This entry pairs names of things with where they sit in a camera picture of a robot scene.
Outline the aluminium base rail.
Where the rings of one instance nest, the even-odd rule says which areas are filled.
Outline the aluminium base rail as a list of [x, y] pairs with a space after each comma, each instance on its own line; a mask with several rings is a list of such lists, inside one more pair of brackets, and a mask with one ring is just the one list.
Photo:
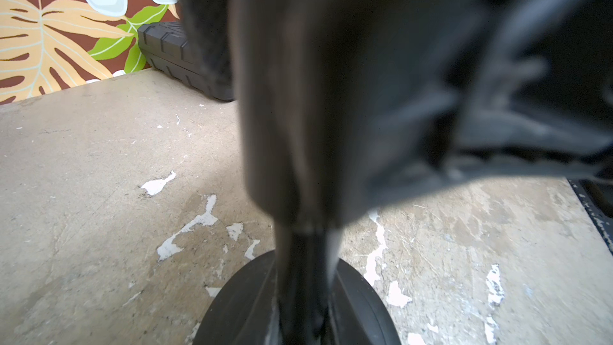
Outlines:
[[612, 186], [590, 180], [568, 179], [593, 225], [612, 252]]

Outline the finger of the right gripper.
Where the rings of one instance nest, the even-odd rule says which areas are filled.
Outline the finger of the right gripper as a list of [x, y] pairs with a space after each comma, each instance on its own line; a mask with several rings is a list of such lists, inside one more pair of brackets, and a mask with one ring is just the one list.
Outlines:
[[416, 96], [375, 125], [413, 138], [372, 206], [482, 177], [612, 179], [612, 0], [469, 0], [433, 37]]

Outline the black plastic tool case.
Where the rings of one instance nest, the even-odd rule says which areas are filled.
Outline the black plastic tool case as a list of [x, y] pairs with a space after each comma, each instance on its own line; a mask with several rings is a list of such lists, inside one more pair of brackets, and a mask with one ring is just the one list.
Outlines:
[[218, 101], [235, 100], [225, 39], [193, 48], [181, 22], [145, 24], [137, 36], [140, 51], [154, 69]]

